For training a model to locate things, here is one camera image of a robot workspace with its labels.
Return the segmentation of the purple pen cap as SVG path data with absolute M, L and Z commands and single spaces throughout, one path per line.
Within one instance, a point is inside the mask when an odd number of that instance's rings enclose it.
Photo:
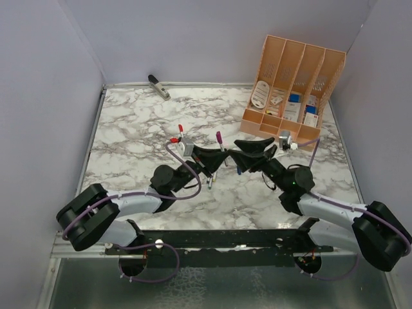
M 217 142 L 219 143 L 219 145 L 222 145 L 222 144 L 223 144 L 223 140 L 222 140 L 222 137 L 221 137 L 221 133 L 220 133 L 219 131 L 216 132 L 216 140 L 217 140 Z

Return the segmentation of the white pen green ink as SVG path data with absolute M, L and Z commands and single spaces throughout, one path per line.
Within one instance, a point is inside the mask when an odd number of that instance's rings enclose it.
M 207 180 L 207 188 L 208 188 L 209 190 L 212 189 L 213 183 L 216 182 L 216 180 L 217 180 L 217 175 L 218 175 L 218 172 L 215 172 L 215 173 L 212 174 L 212 176 L 211 176 L 210 178 L 208 178 L 208 180 Z

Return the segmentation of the white pen purple ink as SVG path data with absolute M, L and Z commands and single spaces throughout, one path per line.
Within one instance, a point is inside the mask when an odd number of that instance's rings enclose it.
M 223 144 L 219 145 L 219 147 L 220 147 L 221 152 L 225 152 L 225 148 L 224 148 Z M 225 164 L 225 167 L 229 166 L 227 159 L 224 160 L 224 164 Z

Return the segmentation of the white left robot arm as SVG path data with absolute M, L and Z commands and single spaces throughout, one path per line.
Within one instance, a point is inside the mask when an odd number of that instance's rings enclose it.
M 184 139 L 171 140 L 165 148 L 181 164 L 176 169 L 158 166 L 146 189 L 110 191 L 94 183 L 64 206 L 56 215 L 63 239 L 76 251 L 103 242 L 120 245 L 128 254 L 137 253 L 141 231 L 122 217 L 163 212 L 176 201 L 194 198 L 201 192 L 200 174 L 212 177 L 229 155 L 225 148 L 205 149 Z

